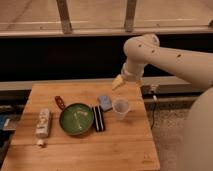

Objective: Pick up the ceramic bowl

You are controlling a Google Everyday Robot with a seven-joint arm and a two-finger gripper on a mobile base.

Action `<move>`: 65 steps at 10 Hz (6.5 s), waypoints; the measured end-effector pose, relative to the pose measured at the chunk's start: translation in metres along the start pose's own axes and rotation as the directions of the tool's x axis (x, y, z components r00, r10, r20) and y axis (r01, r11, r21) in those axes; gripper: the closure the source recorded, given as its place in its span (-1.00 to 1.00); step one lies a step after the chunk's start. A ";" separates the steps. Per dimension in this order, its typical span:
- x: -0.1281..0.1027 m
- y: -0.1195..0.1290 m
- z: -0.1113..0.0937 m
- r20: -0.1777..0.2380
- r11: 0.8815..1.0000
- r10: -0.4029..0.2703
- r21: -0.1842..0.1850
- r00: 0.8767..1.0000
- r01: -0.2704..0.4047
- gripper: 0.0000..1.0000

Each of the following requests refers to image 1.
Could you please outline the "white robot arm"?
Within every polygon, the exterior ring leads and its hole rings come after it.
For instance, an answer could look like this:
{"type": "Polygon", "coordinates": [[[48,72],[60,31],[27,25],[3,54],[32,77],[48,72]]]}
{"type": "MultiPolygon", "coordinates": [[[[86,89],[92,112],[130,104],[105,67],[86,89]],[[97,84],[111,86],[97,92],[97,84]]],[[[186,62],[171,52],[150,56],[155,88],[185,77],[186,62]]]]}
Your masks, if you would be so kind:
{"type": "Polygon", "coordinates": [[[128,39],[123,46],[126,62],[112,83],[142,82],[151,64],[204,90],[185,121],[176,171],[213,171],[213,53],[165,48],[155,34],[128,39]]]}

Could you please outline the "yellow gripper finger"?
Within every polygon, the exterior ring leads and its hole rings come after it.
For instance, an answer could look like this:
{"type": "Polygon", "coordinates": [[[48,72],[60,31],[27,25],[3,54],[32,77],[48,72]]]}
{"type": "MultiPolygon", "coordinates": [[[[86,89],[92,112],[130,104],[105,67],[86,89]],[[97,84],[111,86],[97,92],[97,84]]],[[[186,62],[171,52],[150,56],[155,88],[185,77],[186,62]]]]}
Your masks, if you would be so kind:
{"type": "Polygon", "coordinates": [[[115,90],[124,84],[124,79],[121,74],[119,74],[112,82],[112,89],[115,90]]]}

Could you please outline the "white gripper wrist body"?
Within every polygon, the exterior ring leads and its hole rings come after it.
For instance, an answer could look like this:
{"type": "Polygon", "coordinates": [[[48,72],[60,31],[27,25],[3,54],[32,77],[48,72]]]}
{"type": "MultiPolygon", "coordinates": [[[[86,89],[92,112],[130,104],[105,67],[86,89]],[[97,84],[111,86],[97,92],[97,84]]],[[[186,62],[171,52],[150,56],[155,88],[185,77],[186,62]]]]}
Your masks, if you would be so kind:
{"type": "Polygon", "coordinates": [[[141,81],[143,73],[144,67],[142,65],[130,65],[124,63],[121,70],[122,78],[128,82],[141,81]]]}

